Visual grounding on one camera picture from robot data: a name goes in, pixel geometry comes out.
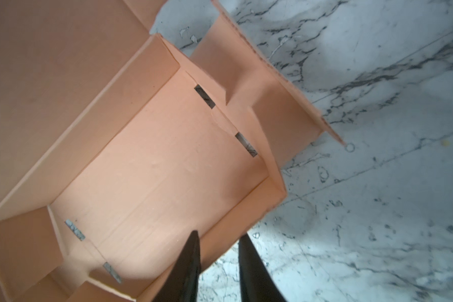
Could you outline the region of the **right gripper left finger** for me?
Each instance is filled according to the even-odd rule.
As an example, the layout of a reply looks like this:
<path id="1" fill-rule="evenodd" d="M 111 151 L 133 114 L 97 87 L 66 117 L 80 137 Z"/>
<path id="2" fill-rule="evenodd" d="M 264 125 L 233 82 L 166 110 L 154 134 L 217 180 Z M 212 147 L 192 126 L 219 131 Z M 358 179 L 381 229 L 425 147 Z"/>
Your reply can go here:
<path id="1" fill-rule="evenodd" d="M 200 273 L 200 238 L 198 231 L 193 230 L 153 301 L 196 302 Z"/>

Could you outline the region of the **pink paper box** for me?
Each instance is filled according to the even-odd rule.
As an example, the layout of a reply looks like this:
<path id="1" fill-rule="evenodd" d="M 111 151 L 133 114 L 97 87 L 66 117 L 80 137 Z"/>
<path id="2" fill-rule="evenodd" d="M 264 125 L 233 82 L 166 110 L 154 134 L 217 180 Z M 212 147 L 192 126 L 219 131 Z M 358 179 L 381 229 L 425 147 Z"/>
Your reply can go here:
<path id="1" fill-rule="evenodd" d="M 163 1 L 0 1 L 0 301 L 153 301 L 286 198 L 332 128 L 213 5 L 185 55 Z"/>

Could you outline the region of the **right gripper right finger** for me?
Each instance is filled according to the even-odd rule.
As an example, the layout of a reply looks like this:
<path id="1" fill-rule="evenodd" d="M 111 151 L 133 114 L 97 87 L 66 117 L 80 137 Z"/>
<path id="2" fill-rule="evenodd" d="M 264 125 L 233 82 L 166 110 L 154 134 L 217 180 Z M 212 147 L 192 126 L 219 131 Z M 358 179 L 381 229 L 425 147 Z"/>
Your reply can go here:
<path id="1" fill-rule="evenodd" d="M 242 301 L 286 302 L 248 234 L 244 234 L 239 240 L 239 275 Z"/>

